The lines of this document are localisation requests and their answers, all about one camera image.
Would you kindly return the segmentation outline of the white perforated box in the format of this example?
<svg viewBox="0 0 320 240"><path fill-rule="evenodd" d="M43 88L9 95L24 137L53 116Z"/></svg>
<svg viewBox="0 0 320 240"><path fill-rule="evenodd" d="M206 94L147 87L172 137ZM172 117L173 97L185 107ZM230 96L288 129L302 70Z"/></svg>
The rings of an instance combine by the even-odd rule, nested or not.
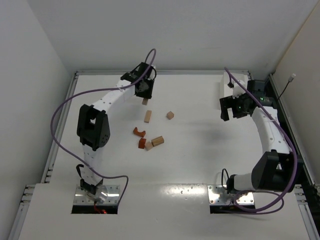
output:
<svg viewBox="0 0 320 240"><path fill-rule="evenodd" d="M219 96L220 98L228 97L233 94L233 89L228 86L230 83L230 76L225 71L219 83Z"/></svg>

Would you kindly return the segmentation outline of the long light wood block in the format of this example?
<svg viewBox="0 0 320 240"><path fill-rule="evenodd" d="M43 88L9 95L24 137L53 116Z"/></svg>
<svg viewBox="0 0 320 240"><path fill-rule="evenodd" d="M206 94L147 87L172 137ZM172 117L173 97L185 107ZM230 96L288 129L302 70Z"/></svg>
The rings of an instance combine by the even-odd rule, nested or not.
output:
<svg viewBox="0 0 320 240"><path fill-rule="evenodd" d="M144 116L144 122L145 123L149 123L150 119L151 119L151 115L152 115L152 111L151 110L147 110Z"/></svg>

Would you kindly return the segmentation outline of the light wood rectangular block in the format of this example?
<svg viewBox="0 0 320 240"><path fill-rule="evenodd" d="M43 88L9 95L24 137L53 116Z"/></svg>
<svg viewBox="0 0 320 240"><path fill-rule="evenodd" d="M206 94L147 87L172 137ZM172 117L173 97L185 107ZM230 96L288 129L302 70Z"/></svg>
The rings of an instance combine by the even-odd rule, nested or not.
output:
<svg viewBox="0 0 320 240"><path fill-rule="evenodd" d="M142 103L141 103L142 105L147 105L148 104L148 99L147 98L144 98L143 100L142 100Z"/></svg>

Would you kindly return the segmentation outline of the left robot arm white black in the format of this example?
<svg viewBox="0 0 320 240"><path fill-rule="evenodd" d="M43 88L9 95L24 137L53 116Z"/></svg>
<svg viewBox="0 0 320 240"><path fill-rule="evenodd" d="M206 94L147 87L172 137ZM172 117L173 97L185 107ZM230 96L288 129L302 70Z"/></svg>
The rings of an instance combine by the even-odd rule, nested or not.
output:
<svg viewBox="0 0 320 240"><path fill-rule="evenodd" d="M109 90L91 105L81 106L76 131L82 144L84 161L80 187L90 195L95 196L103 184L103 178L96 172L102 162L104 146L111 137L111 113L133 96L151 99L156 76L155 67L142 62L121 76L114 90Z"/></svg>

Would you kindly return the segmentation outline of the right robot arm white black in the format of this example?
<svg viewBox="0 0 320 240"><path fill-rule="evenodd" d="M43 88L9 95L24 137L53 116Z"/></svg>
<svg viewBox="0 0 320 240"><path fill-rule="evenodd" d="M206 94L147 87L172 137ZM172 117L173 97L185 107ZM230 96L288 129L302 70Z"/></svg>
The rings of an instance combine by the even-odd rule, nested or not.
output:
<svg viewBox="0 0 320 240"><path fill-rule="evenodd" d="M261 80L232 80L228 87L232 88L232 95L219 100L220 117L228 121L229 109L234 118L250 116L259 134L262 157L250 173L233 174L228 178L227 193L258 190L282 192L285 188L292 190L297 180L292 177L295 159L292 147L278 128L280 123L275 99L266 95L265 84Z"/></svg>

